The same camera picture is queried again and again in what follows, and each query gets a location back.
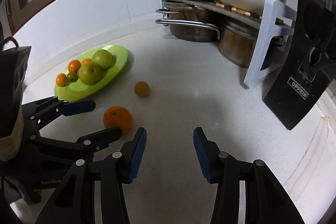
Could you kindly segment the small orange mandarin top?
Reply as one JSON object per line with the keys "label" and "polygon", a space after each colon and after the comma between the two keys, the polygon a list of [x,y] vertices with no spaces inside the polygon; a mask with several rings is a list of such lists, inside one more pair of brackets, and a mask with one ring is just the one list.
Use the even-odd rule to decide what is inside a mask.
{"label": "small orange mandarin top", "polygon": [[67,75],[65,75],[64,73],[60,73],[57,77],[56,77],[56,85],[58,87],[64,87],[67,84]]}

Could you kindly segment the small green citrus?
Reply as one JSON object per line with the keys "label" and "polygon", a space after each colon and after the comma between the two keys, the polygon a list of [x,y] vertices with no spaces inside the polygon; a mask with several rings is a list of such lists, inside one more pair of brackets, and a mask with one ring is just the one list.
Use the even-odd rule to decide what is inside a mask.
{"label": "small green citrus", "polygon": [[75,83],[78,80],[78,75],[75,72],[69,72],[67,74],[67,80],[70,83]]}

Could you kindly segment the green apple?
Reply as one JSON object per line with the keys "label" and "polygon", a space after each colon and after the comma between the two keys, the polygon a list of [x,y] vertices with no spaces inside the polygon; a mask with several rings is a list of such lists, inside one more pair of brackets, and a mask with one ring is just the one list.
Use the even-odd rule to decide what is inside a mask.
{"label": "green apple", "polygon": [[107,50],[98,50],[93,56],[92,56],[92,62],[97,64],[99,68],[104,71],[106,69],[109,69],[112,67],[116,60],[112,53],[110,53]]}

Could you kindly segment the small brown fruit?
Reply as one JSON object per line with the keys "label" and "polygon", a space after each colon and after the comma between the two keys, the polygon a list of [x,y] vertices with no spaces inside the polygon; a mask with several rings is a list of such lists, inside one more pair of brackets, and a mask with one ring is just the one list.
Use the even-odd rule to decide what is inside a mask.
{"label": "small brown fruit", "polygon": [[144,81],[139,81],[134,86],[134,93],[141,98],[147,97],[150,94],[150,86]]}

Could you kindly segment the green plate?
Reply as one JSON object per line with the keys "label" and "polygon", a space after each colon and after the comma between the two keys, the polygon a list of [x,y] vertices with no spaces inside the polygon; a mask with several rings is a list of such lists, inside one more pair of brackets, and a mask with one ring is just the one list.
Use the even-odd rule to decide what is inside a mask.
{"label": "green plate", "polygon": [[122,71],[128,51],[107,45],[90,50],[72,60],[56,77],[55,95],[60,100],[77,102],[99,91]]}

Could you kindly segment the black knife block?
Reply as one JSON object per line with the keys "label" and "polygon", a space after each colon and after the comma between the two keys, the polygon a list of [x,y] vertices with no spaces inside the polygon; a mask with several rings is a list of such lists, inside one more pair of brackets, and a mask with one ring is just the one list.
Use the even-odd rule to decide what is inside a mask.
{"label": "black knife block", "polygon": [[335,13],[320,0],[298,0],[285,63],[264,103],[292,130],[335,79]]}

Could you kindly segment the steel pot under rack right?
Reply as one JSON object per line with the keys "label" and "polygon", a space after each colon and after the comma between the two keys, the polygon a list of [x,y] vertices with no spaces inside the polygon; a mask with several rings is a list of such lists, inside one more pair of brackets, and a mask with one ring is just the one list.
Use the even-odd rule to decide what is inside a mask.
{"label": "steel pot under rack right", "polygon": [[232,63],[247,69],[250,65],[259,31],[244,23],[224,24],[219,51]]}

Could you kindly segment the steel pot under rack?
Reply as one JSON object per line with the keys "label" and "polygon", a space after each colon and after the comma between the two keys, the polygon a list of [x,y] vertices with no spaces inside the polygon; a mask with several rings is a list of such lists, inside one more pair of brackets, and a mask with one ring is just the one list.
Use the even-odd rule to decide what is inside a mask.
{"label": "steel pot under rack", "polygon": [[232,63],[247,69],[250,65],[259,31],[244,23],[224,24],[219,51]]}
{"label": "steel pot under rack", "polygon": [[221,36],[216,12],[184,3],[166,3],[156,13],[163,16],[155,22],[167,25],[172,35],[189,42],[217,42]]}

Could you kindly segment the steel pot under rack left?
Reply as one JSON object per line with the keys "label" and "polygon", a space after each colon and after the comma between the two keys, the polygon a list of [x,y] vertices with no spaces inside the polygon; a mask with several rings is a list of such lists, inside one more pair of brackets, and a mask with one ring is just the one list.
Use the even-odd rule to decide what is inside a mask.
{"label": "steel pot under rack left", "polygon": [[167,25],[172,35],[189,42],[217,42],[221,36],[216,12],[184,3],[166,3],[156,13],[163,16],[155,22]]}

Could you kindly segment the white grey pot rack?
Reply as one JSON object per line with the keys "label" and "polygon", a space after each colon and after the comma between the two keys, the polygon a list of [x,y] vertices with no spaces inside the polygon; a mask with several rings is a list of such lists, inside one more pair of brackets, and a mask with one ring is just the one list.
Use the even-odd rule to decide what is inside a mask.
{"label": "white grey pot rack", "polygon": [[[296,11],[284,3],[278,0],[265,0],[263,14],[260,19],[256,19],[238,10],[231,11],[219,2],[206,0],[161,0],[161,2],[184,3],[204,8],[258,31],[252,60],[244,78],[244,85],[248,88],[255,88],[265,78],[283,66],[290,48],[290,37],[294,34],[296,19]],[[263,69],[262,64],[266,60],[266,54],[270,49],[271,41],[280,38],[285,39],[284,44],[280,46],[280,50],[276,53],[276,57],[271,61],[270,65]]]}

